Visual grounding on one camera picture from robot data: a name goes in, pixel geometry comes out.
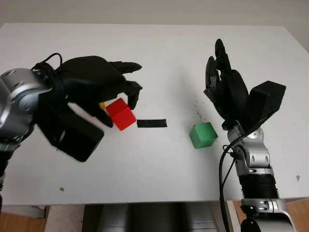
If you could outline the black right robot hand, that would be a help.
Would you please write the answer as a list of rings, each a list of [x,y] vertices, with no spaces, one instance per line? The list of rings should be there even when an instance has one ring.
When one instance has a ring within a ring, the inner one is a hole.
[[[249,97],[240,73],[231,68],[221,39],[215,42],[215,57],[209,57],[205,71],[204,93],[224,119],[222,127],[229,130],[240,121]]]

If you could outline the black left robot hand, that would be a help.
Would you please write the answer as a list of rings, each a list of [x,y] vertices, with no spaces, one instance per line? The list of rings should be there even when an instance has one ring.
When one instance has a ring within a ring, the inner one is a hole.
[[[62,81],[68,102],[77,104],[111,128],[113,121],[99,104],[125,93],[128,106],[134,109],[142,87],[137,82],[126,80],[124,74],[141,68],[135,62],[107,61],[99,56],[86,56],[65,61],[56,69],[56,73]]]

